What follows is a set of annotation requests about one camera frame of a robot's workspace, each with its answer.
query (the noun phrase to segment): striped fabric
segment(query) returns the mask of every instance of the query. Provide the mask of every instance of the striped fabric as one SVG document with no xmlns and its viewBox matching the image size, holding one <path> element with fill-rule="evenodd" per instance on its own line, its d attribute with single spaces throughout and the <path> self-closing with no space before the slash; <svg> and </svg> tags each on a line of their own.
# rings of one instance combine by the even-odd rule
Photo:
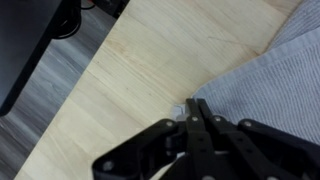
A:
<svg viewBox="0 0 320 180">
<path fill-rule="evenodd" d="M 251 118 L 320 144 L 320 0 L 306 0 L 260 57 L 194 98 L 237 123 Z"/>
</svg>

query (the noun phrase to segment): gray towel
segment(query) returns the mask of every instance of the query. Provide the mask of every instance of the gray towel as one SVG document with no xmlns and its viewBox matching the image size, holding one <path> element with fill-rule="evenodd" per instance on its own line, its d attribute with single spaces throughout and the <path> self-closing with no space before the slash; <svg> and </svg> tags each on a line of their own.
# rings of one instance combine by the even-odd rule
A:
<svg viewBox="0 0 320 180">
<path fill-rule="evenodd" d="M 237 123 L 251 118 L 320 144 L 320 1 L 306 0 L 260 57 L 194 98 Z"/>
</svg>

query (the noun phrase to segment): small white object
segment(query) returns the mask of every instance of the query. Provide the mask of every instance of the small white object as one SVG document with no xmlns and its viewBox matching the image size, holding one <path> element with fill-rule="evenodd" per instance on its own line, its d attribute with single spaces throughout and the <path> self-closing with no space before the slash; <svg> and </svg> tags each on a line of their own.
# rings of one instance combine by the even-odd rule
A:
<svg viewBox="0 0 320 180">
<path fill-rule="evenodd" d="M 279 180 L 279 179 L 274 176 L 269 176 L 269 177 L 267 177 L 267 180 Z"/>
<path fill-rule="evenodd" d="M 249 122 L 249 121 L 244 122 L 244 125 L 246 125 L 248 127 L 252 126 L 251 122 Z"/>
<path fill-rule="evenodd" d="M 192 117 L 192 121 L 198 121 L 199 119 L 197 117 Z"/>
<path fill-rule="evenodd" d="M 104 171 L 111 171 L 114 167 L 114 163 L 112 161 L 107 161 L 103 164 L 103 170 Z"/>
<path fill-rule="evenodd" d="M 221 121 L 221 118 L 220 117 L 215 117 L 214 118 L 217 122 L 220 122 Z"/>
<path fill-rule="evenodd" d="M 172 125 L 173 125 L 173 123 L 171 121 L 167 122 L 167 126 L 172 126 Z"/>
<path fill-rule="evenodd" d="M 203 176 L 202 180 L 215 180 L 212 176 Z"/>
</svg>

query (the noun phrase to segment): gray floor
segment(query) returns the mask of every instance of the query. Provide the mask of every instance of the gray floor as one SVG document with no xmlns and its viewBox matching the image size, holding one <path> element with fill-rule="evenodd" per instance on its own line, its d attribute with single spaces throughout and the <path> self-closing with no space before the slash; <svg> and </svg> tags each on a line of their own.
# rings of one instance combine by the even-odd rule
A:
<svg viewBox="0 0 320 180">
<path fill-rule="evenodd" d="M 75 36 L 51 42 L 14 108 L 0 119 L 1 180 L 15 177 L 115 23 L 98 8 L 82 17 Z"/>
</svg>

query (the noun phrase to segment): dark object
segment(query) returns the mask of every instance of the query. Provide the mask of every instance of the dark object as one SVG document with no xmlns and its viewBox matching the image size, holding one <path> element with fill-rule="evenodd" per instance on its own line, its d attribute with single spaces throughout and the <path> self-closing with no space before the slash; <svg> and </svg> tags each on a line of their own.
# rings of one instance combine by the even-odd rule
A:
<svg viewBox="0 0 320 180">
<path fill-rule="evenodd" d="M 53 39 L 66 39 L 75 35 L 81 26 L 81 0 L 69 0 L 71 2 L 68 10 L 60 16 L 60 24 L 55 28 Z"/>
<path fill-rule="evenodd" d="M 118 18 L 129 0 L 92 0 L 92 2 L 114 18 Z"/>
<path fill-rule="evenodd" d="M 96 7 L 96 5 L 94 4 L 94 5 L 91 5 L 91 6 L 89 6 L 89 7 L 81 7 L 81 9 L 82 9 L 82 10 L 90 10 L 90 9 L 95 8 L 95 7 Z"/>
<path fill-rule="evenodd" d="M 52 38 L 74 35 L 81 25 L 80 0 L 1 3 L 0 116 L 7 114 Z"/>
<path fill-rule="evenodd" d="M 320 147 L 250 119 L 238 126 L 187 99 L 185 122 L 163 119 L 97 159 L 95 180 L 320 179 Z"/>
</svg>

